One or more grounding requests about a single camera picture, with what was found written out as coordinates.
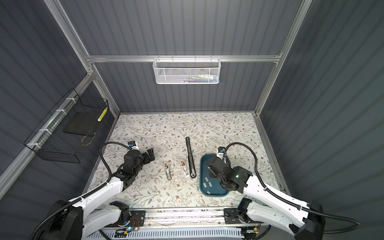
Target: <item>black wire basket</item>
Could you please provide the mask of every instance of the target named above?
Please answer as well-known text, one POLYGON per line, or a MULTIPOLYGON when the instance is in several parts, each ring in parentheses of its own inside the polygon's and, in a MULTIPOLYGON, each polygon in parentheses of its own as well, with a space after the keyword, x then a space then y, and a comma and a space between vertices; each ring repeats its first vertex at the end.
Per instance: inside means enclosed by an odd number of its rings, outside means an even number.
POLYGON ((43 160, 80 163, 107 111, 106 99, 76 95, 56 110, 46 127, 37 127, 24 145, 43 160))

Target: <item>white wire basket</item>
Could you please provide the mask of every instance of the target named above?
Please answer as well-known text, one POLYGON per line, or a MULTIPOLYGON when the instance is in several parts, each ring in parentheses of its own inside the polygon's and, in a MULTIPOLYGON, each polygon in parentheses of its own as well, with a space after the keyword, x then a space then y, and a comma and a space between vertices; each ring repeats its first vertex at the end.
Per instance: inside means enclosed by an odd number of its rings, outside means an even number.
POLYGON ((156 83, 158 84, 217 84, 221 62, 215 60, 153 61, 156 83))

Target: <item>wire mesh basket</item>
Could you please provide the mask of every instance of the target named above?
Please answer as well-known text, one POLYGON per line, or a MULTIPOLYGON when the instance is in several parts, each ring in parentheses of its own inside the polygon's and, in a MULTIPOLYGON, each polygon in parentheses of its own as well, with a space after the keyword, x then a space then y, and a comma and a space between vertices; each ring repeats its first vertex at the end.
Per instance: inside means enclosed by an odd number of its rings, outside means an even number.
POLYGON ((80 163, 108 110, 106 99, 76 95, 56 110, 46 128, 36 129, 38 137, 31 134, 24 145, 43 160, 80 163))
POLYGON ((153 61, 158 84, 217 84, 221 62, 216 61, 153 61))

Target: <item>vent grille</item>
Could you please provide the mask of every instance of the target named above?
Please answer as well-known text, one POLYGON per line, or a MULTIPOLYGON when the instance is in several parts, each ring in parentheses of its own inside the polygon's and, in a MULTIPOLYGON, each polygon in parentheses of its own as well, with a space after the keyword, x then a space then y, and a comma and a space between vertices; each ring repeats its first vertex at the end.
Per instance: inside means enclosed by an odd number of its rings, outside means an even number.
MULTIPOLYGON (((116 230, 103 230, 111 239, 172 239, 172 238, 212 238, 226 237, 233 239, 242 239, 241 229, 235 227, 202 227, 202 228, 167 228, 167 229, 139 229, 137 232, 131 232, 125 237, 113 237, 116 230)), ((92 240, 105 240, 97 231, 86 237, 92 240)))

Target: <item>black cable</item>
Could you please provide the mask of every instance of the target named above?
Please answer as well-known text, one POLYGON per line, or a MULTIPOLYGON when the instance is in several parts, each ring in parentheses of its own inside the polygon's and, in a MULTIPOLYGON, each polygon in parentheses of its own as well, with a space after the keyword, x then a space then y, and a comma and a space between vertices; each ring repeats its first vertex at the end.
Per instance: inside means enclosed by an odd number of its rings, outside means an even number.
POLYGON ((228 166, 231 167, 231 161, 229 161, 229 157, 227 156, 226 150, 224 150, 224 157, 225 157, 225 161, 227 162, 228 166))
POLYGON ((101 229, 99 229, 99 233, 106 239, 106 240, 112 240, 110 239, 101 229))
POLYGON ((108 166, 107 162, 105 161, 104 157, 103 157, 103 147, 105 145, 108 145, 108 144, 117 144, 117 145, 120 145, 120 146, 123 146, 129 150, 132 150, 131 147, 127 146, 127 145, 124 145, 122 143, 119 143, 119 142, 105 142, 103 145, 101 145, 100 149, 99 149, 99 155, 100 155, 100 158, 101 158, 101 161, 104 163, 105 167, 107 168, 107 171, 108 171, 108 179, 107 179, 107 182, 109 182, 112 178, 112 172, 111 172, 111 169, 110 167, 108 166))
POLYGON ((48 217, 46 217, 39 225, 36 226, 36 228, 33 230, 33 232, 31 233, 30 237, 29 237, 29 240, 34 240, 35 237, 36 237, 36 234, 38 233, 38 231, 40 230, 40 228, 48 221, 50 220, 52 217, 56 216, 57 214, 63 212, 65 209, 67 209, 68 207, 72 206, 73 204, 77 203, 77 202, 80 202, 81 201, 81 198, 87 198, 89 197, 90 195, 94 194, 95 192, 97 192, 98 190, 102 189, 104 186, 107 185, 107 182, 109 182, 112 178, 112 172, 111 172, 111 169, 110 167, 108 166, 108 163, 105 161, 104 157, 103 157, 103 153, 102 153, 102 149, 105 145, 107 144, 117 144, 117 145, 120 145, 120 146, 123 146, 125 148, 128 148, 129 150, 132 150, 131 147, 129 146, 126 146, 122 143, 119 143, 119 142, 105 142, 103 145, 101 145, 100 149, 99 149, 99 155, 100 155, 100 158, 101 158, 101 161, 104 163, 105 167, 107 168, 107 171, 108 171, 108 179, 106 182, 104 182, 103 184, 101 184, 100 186, 98 186, 97 188, 93 189, 92 191, 90 191, 89 193, 86 193, 84 195, 82 195, 81 197, 75 199, 74 201, 72 202, 68 202, 66 203, 65 205, 63 205, 62 207, 60 207, 57 211, 55 211, 54 213, 52 213, 51 215, 49 215, 48 217))
POLYGON ((262 234, 256 236, 253 240, 258 240, 258 239, 262 238, 265 234, 267 234, 269 232, 270 229, 271 229, 271 225, 269 225, 268 228, 262 234))
POLYGON ((247 145, 241 143, 241 142, 233 142, 231 144, 229 144, 226 148, 225 148, 225 152, 228 150, 228 148, 232 145, 241 145, 241 146, 244 146, 246 147, 253 155, 253 157, 255 158, 255 174, 258 178, 258 180, 260 181, 260 184, 263 186, 263 188, 265 189, 265 191, 269 192, 272 196, 276 197, 277 199, 279 199, 280 201, 282 202, 285 202, 286 204, 289 204, 295 208, 298 208, 298 209, 301 209, 303 211, 306 211, 308 213, 311 213, 311 214, 314 214, 314 215, 317 215, 317 216, 322 216, 322 217, 326 217, 326 218, 331 218, 331 219, 335 219, 335 220, 340 220, 340 221, 345 221, 345 222, 351 222, 351 223, 354 223, 354 225, 352 226, 349 226, 349 227, 345 227, 345 228, 340 228, 340 229, 334 229, 334 230, 325 230, 323 233, 324 234, 335 234, 335 233, 344 233, 344 232, 349 232, 349 231, 352 231, 352 230, 355 230, 357 229, 359 226, 360 226, 360 222, 353 219, 353 218, 349 218, 349 217, 342 217, 342 216, 337 216, 337 215, 332 215, 332 214, 326 214, 326 213, 323 213, 323 212, 318 212, 318 211, 315 211, 315 210, 312 210, 312 209, 309 209, 309 208, 306 208, 306 207, 302 207, 301 205, 298 205, 298 204, 295 204, 291 201, 288 201, 286 200, 285 198, 282 198, 280 197, 279 195, 275 194, 274 192, 272 192, 269 188, 266 187, 265 183, 263 182, 259 172, 257 171, 257 157, 256 157, 256 154, 255 152, 247 145))

